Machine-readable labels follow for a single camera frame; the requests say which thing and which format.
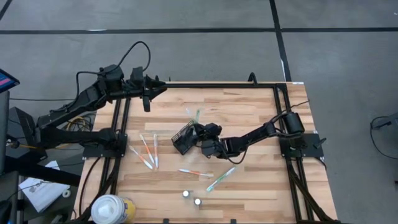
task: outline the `small black basket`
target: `small black basket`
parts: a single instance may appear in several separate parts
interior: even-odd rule
[[[172,137],[174,147],[184,155],[192,146],[198,142],[198,135],[195,131],[194,120],[185,125],[175,136]]]

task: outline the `wooden table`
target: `wooden table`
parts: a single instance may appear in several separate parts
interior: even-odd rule
[[[303,84],[287,83],[290,104],[307,100]],[[227,160],[207,159],[199,148],[192,148],[182,156],[172,145],[171,137],[189,120],[187,108],[192,114],[201,108],[201,124],[216,123],[223,127],[221,137],[241,136],[259,127],[276,115],[274,94],[267,88],[182,88],[168,89],[151,103],[150,113],[145,113],[142,100],[131,100],[126,133],[128,144],[141,151],[149,161],[139,134],[143,134],[153,151],[153,134],[159,138],[159,170],[149,170],[129,149],[121,161],[117,193],[131,198],[137,207],[136,223],[160,223],[169,218],[172,223],[293,223],[295,222],[289,180],[284,158],[280,155],[277,138],[270,138],[250,146],[245,160],[236,171],[214,191],[206,188],[232,167]],[[114,104],[98,110],[95,129],[111,126]],[[309,104],[295,107],[305,130],[315,130]],[[123,112],[120,110],[119,126]],[[87,183],[83,208],[86,208],[98,192],[101,159]],[[85,162],[81,175],[75,210],[78,211],[81,186],[94,159]],[[304,159],[308,188],[322,209],[336,217],[325,168],[315,159]],[[215,177],[203,177],[178,172],[178,169],[214,172]],[[182,197],[183,190],[191,190],[192,197],[202,199],[196,207],[193,199]],[[301,194],[300,205],[306,218]]]

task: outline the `white paper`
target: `white paper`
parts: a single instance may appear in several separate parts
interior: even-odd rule
[[[49,162],[46,167],[53,167],[53,169],[60,170],[56,161]],[[70,186],[58,183],[46,183],[47,181],[29,177],[19,187],[21,189],[35,185],[33,187],[22,190],[37,212],[43,212],[52,202],[55,201],[62,192],[69,189]]]

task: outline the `gray floor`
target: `gray floor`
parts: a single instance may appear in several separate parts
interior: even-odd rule
[[[0,30],[273,27],[267,0],[13,0]],[[397,1],[277,0],[282,28],[398,27]],[[293,81],[305,82],[318,132],[328,138],[326,163],[339,219],[396,223],[398,161],[371,144],[369,122],[398,112],[398,33],[288,33]],[[149,75],[172,80],[282,81],[274,33],[0,35],[0,67],[21,81],[12,97],[73,98],[75,73],[117,63],[135,41],[152,51]],[[122,68],[144,65],[143,47]],[[95,78],[81,76],[81,88]],[[12,101],[33,116],[64,102]],[[398,127],[374,133],[398,157]],[[54,152],[54,157],[63,155]]]

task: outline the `plastic container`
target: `plastic container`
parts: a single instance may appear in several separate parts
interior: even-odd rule
[[[97,224],[131,223],[135,214],[132,200],[116,195],[99,197],[91,208],[91,217]]]

